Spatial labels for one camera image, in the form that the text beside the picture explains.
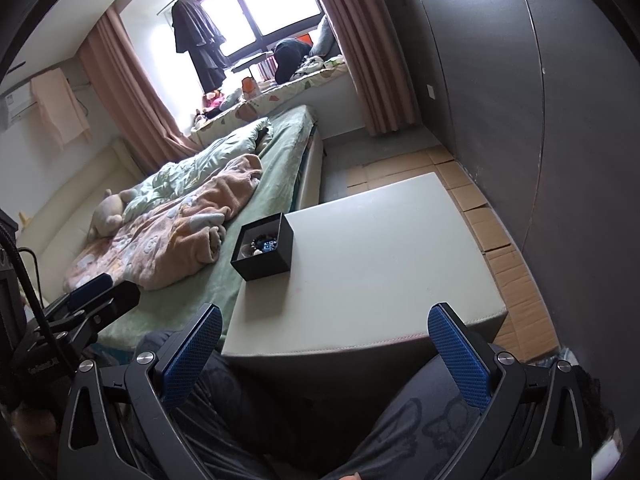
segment green bed sheet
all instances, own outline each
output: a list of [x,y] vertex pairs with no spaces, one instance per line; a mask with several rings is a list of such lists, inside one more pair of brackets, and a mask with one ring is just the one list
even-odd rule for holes
[[104,346],[132,351],[140,338],[153,330],[181,330],[203,303],[220,307],[223,338],[236,304],[242,278],[231,266],[240,228],[266,216],[288,212],[294,184],[315,118],[306,105],[271,118],[273,140],[260,154],[263,175],[247,206],[228,225],[220,259],[197,274],[160,290],[142,291],[136,308],[100,332]]

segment blue gripper pad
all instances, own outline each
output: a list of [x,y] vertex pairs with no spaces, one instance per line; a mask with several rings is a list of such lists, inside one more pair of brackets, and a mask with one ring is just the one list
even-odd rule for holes
[[79,286],[69,294],[67,307],[69,312],[75,312],[82,306],[85,306],[91,300],[109,290],[112,286],[113,279],[108,274],[100,274],[90,282]]
[[222,314],[215,307],[185,341],[162,377],[160,401],[166,410],[187,400],[221,334]]
[[469,406],[482,411],[491,401],[490,376],[476,352],[439,306],[429,312],[429,336]]

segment pink blanket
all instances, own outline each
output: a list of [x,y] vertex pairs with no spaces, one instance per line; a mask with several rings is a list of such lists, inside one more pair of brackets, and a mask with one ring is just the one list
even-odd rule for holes
[[64,289],[106,272],[114,283],[129,280],[155,290],[215,263],[225,236],[222,224],[249,202],[261,176],[257,156],[235,158],[187,196],[125,224],[113,238],[90,243],[66,272]]

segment floor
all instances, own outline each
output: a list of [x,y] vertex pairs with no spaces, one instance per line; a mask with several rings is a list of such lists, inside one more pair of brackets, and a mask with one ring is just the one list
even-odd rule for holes
[[325,139],[320,202],[348,195],[348,170],[355,166],[417,152],[437,144],[435,136],[421,124],[380,137],[371,137],[361,129]]
[[507,317],[495,343],[523,362],[558,349],[558,338],[520,251],[480,190],[424,126],[370,137],[363,130],[325,140],[321,202],[436,173],[474,235]]

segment cable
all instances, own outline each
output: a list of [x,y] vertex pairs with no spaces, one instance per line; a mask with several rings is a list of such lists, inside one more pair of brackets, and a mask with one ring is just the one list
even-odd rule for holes
[[14,267],[15,274],[22,285],[22,290],[24,291],[24,295],[27,297],[27,302],[33,311],[33,315],[38,321],[38,325],[40,326],[40,333],[44,336],[45,341],[53,348],[53,351],[56,353],[60,363],[66,367],[66,373],[69,378],[73,379],[76,370],[72,367],[71,362],[66,358],[64,353],[62,352],[58,341],[53,335],[49,323],[44,316],[44,312],[42,310],[42,305],[38,302],[38,297],[36,296],[35,290],[33,290],[33,285],[31,285],[31,280],[29,279],[29,275],[27,270],[24,268],[24,263],[22,262],[22,258],[20,257],[20,253],[15,246],[14,238],[11,236],[4,226],[0,223],[0,246],[6,252],[6,255],[9,257],[12,266]]
[[34,253],[28,247],[18,247],[19,253],[29,253],[33,258],[33,266],[36,268],[36,282],[38,283],[38,294],[40,296],[40,305],[44,306],[44,301],[42,301],[42,287],[40,286],[40,271],[38,270],[38,258],[36,257],[36,253]]
[[76,101],[78,101],[78,104],[82,107],[82,111],[84,111],[84,116],[88,117],[89,116],[89,108],[84,106],[84,103],[80,99],[78,99],[77,97],[76,97]]

